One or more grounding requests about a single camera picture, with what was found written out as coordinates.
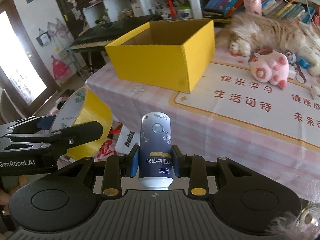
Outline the blue white spray bottle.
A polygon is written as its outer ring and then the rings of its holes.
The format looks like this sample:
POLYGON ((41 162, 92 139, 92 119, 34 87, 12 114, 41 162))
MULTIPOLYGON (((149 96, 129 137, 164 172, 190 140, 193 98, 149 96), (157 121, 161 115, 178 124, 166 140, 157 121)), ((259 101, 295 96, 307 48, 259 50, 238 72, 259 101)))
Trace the blue white spray bottle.
POLYGON ((139 181, 148 190, 167 190, 172 184, 171 122, 165 113, 142 117, 138 165, 139 181))

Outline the blue plastic bag roll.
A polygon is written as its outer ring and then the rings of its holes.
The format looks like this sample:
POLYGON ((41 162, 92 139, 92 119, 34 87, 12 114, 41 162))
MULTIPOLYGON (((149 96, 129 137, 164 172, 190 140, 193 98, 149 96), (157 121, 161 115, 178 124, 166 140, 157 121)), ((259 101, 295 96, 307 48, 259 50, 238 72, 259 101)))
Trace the blue plastic bag roll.
POLYGON ((308 69, 311 66, 311 64, 308 61, 306 61, 306 59, 304 59, 303 57, 298 58, 298 64, 303 69, 308 69))

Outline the pink cartoon cup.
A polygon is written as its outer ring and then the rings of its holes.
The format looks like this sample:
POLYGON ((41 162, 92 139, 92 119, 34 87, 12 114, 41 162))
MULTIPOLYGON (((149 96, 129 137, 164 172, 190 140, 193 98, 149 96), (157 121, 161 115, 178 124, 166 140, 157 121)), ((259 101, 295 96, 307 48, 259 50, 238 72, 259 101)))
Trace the pink cartoon cup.
POLYGON ((262 15, 261 0, 244 0, 246 14, 262 15))

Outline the purple toy car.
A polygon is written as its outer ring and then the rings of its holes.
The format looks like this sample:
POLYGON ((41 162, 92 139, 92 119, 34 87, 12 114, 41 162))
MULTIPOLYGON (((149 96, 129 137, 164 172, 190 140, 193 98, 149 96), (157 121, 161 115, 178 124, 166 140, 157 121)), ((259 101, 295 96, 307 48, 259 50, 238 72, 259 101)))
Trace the purple toy car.
POLYGON ((297 62, 297 57, 293 52, 288 50, 288 51, 285 52, 285 55, 287 57, 287 60, 288 60, 289 64, 294 64, 294 63, 297 62))

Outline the white jar green lid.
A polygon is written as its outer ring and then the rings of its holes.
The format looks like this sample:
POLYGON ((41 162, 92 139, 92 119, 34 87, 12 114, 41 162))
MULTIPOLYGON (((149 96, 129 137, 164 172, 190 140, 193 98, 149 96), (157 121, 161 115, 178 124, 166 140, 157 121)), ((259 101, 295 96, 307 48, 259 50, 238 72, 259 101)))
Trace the white jar green lid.
POLYGON ((177 12, 182 19, 192 18, 191 7, 190 6, 180 6, 177 12))

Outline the large white charger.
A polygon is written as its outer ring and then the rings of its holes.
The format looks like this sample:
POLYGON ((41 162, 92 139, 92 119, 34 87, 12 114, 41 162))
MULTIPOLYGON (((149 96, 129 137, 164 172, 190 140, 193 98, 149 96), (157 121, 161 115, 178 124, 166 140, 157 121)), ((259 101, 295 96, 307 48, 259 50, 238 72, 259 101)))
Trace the large white charger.
POLYGON ((288 78, 291 80, 294 80, 296 78, 296 71, 295 70, 289 70, 288 78))

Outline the yellow tape roll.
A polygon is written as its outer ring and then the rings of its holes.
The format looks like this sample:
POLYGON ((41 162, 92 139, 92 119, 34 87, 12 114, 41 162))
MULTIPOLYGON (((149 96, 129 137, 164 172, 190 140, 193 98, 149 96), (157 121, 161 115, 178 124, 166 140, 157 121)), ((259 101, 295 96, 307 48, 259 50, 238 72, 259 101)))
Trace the yellow tape roll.
POLYGON ((63 104, 50 128, 68 132, 67 155, 74 160, 92 157, 112 127, 112 112, 89 88, 78 89, 63 104))

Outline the yellow cardboard box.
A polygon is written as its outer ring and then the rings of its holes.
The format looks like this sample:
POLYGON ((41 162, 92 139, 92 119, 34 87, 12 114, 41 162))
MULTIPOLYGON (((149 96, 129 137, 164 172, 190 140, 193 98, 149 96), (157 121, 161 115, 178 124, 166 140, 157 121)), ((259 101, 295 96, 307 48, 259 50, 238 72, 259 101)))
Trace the yellow cardboard box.
POLYGON ((191 93, 215 54, 214 22, 147 22, 105 50, 120 79, 191 93))

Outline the pink plush paw toy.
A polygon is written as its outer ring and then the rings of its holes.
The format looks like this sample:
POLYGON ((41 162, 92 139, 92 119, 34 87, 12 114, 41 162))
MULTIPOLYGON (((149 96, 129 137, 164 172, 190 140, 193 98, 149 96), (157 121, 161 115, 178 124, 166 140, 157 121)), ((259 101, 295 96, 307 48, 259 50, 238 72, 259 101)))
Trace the pink plush paw toy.
POLYGON ((269 82, 280 89, 286 88, 290 70, 286 55, 275 49, 271 51, 259 49, 251 56, 249 66, 251 74, 257 81, 269 82))

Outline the fluffy orange white cat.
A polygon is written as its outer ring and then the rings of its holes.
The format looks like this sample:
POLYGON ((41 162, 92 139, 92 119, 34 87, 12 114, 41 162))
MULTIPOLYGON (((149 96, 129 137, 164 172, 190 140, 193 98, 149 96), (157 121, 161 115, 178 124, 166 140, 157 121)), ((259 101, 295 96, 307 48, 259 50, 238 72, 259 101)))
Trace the fluffy orange white cat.
POLYGON ((289 50, 311 64, 310 75, 319 76, 319 27, 313 25, 239 13, 215 34, 215 45, 244 57, 260 48, 289 50))

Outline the small white charger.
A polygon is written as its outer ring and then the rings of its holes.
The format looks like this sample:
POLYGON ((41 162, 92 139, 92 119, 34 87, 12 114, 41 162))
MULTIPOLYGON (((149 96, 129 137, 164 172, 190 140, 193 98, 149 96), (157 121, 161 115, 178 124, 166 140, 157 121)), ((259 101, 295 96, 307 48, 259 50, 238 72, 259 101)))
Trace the small white charger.
POLYGON ((320 88, 318 86, 311 86, 311 96, 313 100, 320 100, 320 88))

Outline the red tassel ornament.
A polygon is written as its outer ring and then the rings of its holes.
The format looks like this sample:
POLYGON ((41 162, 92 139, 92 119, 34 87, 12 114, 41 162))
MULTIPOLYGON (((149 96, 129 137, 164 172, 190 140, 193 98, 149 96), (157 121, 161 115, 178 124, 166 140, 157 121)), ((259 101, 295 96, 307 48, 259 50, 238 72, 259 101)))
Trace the red tassel ornament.
POLYGON ((170 15, 172 18, 175 18, 176 17, 176 13, 175 13, 175 8, 174 8, 174 5, 172 3, 172 0, 167 0, 168 1, 168 6, 169 6, 169 9, 170 9, 170 15))

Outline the black electronic keyboard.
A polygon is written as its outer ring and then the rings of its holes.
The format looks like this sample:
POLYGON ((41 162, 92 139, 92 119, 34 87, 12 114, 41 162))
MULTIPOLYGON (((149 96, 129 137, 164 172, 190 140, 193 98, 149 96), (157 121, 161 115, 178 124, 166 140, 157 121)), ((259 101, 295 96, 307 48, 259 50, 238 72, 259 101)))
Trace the black electronic keyboard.
POLYGON ((104 51, 105 46, 150 21, 163 20, 160 15, 130 17, 121 21, 99 24, 81 34, 71 44, 70 49, 75 53, 104 51))

